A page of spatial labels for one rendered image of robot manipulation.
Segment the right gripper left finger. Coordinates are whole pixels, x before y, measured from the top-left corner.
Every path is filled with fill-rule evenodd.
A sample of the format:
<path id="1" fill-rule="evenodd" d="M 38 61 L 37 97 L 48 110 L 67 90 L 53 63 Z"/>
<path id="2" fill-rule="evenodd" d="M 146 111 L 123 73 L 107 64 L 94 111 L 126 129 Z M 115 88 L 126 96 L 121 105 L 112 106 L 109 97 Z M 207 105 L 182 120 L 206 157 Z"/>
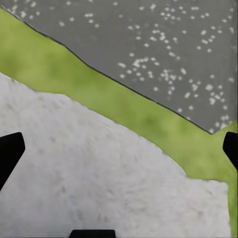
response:
<path id="1" fill-rule="evenodd" d="M 0 137 L 0 190 L 25 151 L 21 132 Z"/>

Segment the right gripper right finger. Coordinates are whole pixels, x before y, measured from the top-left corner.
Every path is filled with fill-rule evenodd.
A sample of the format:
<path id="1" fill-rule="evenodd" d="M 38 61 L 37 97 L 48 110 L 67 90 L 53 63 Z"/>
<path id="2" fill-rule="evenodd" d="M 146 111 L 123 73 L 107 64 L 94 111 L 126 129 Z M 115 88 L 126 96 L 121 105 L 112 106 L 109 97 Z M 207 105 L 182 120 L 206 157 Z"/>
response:
<path id="1" fill-rule="evenodd" d="M 224 138 L 223 151 L 238 171 L 238 134 L 227 132 Z"/>

